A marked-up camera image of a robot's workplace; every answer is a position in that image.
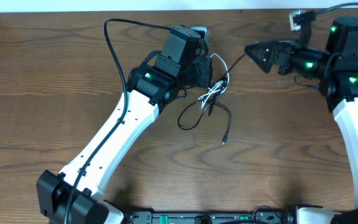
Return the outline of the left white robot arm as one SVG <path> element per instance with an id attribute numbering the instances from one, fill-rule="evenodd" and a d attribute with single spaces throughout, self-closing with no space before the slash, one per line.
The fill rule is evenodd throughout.
<path id="1" fill-rule="evenodd" d="M 128 150 L 180 91 L 207 88 L 212 61 L 205 27 L 170 28 L 163 50 L 155 50 L 125 82 L 114 111 L 88 145 L 58 174 L 46 170 L 37 181 L 40 212 L 50 223 L 122 223 L 125 214 L 102 200 Z"/>

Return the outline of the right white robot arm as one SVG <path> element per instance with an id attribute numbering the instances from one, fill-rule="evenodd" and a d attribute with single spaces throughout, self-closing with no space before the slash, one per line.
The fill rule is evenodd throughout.
<path id="1" fill-rule="evenodd" d="M 297 40 L 270 40 L 247 45 L 245 54 L 265 73 L 275 64 L 278 73 L 296 71 L 319 80 L 316 89 L 341 131 L 354 184 L 354 209 L 334 212 L 320 206 L 295 205 L 281 217 L 282 223 L 358 223 L 358 18 L 333 21 L 326 49 L 308 47 L 310 22 L 295 16 L 291 28 L 301 32 Z"/>

